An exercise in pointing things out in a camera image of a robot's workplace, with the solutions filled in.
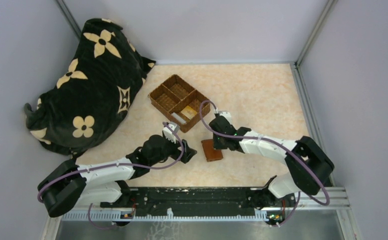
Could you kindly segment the brown leather card holder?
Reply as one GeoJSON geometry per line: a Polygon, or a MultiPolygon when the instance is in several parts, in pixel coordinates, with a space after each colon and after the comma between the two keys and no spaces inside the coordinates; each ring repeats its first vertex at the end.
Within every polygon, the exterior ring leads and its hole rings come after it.
{"type": "Polygon", "coordinates": [[[224,158],[222,151],[214,148],[212,139],[204,139],[201,141],[201,144],[207,162],[219,161],[224,158]]]}

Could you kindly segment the brown woven divided basket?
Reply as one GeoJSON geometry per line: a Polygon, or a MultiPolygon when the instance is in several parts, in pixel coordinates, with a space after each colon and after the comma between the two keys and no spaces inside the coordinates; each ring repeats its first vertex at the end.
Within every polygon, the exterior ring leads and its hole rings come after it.
{"type": "Polygon", "coordinates": [[[150,92],[148,97],[151,104],[171,122],[177,123],[184,133],[190,131],[201,120],[200,116],[204,117],[210,112],[208,102],[200,107],[200,104],[208,98],[177,74],[171,75],[150,92]],[[190,106],[198,112],[193,119],[188,119],[180,113],[186,106],[190,106]],[[184,118],[186,124],[178,122],[171,116],[172,113],[177,113],[184,118]]]}

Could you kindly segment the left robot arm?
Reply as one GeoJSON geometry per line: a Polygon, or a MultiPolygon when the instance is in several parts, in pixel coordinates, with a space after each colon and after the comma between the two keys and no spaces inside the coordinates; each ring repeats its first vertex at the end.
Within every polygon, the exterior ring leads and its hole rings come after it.
{"type": "Polygon", "coordinates": [[[125,207],[132,200],[128,180],[157,169],[156,164],[168,158],[186,164],[196,154],[184,139],[171,141],[155,134],[134,152],[112,162],[77,165],[66,160],[38,185],[37,197],[52,218],[90,204],[125,207]]]}

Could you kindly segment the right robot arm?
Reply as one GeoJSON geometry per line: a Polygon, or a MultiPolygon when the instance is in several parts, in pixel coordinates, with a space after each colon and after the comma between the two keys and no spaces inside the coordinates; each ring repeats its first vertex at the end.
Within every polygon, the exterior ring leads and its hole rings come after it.
{"type": "Polygon", "coordinates": [[[320,205],[330,203],[324,183],[335,166],[317,143],[308,136],[286,140],[260,134],[251,128],[235,128],[222,115],[205,127],[213,133],[213,145],[218,150],[231,150],[276,160],[288,168],[283,175],[272,177],[262,188],[267,206],[276,206],[287,195],[303,192],[320,205]]]}

